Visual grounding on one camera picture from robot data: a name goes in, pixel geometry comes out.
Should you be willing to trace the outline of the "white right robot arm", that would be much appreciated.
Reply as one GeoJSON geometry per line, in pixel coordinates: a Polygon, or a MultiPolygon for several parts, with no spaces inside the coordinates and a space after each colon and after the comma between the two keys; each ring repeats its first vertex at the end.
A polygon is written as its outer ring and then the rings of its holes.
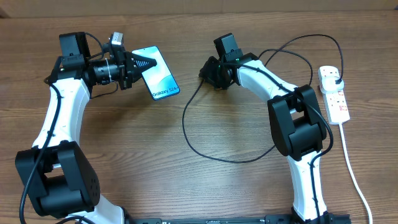
{"type": "Polygon", "coordinates": [[[291,223],[334,223],[326,208],[320,180],[323,140],[331,129],[320,112],[312,87],[297,87],[268,70],[252,53],[244,54],[233,34],[214,41],[218,57],[210,57],[199,76],[215,88],[236,83],[267,103],[272,140],[287,158],[294,203],[291,223]]]}

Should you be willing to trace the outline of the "Galaxy S24+ smartphone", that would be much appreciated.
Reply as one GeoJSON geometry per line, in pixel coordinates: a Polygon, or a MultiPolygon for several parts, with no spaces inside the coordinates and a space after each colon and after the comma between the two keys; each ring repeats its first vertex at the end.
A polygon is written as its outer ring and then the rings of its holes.
{"type": "Polygon", "coordinates": [[[180,88],[174,79],[158,46],[150,46],[132,51],[133,54],[155,59],[157,65],[142,73],[143,80],[153,100],[177,95],[180,88]]]}

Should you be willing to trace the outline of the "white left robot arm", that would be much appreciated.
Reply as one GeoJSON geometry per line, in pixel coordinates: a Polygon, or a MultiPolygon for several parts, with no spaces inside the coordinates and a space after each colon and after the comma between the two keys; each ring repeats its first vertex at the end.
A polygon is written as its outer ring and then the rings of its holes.
{"type": "Polygon", "coordinates": [[[32,147],[16,155],[24,184],[21,202],[60,223],[132,223],[128,212],[102,196],[100,183],[83,151],[83,113],[95,85],[117,84],[127,89],[156,66],[153,58],[128,52],[123,35],[114,33],[100,53],[90,54],[86,32],[59,37],[62,54],[44,80],[50,102],[42,129],[32,147]]]}

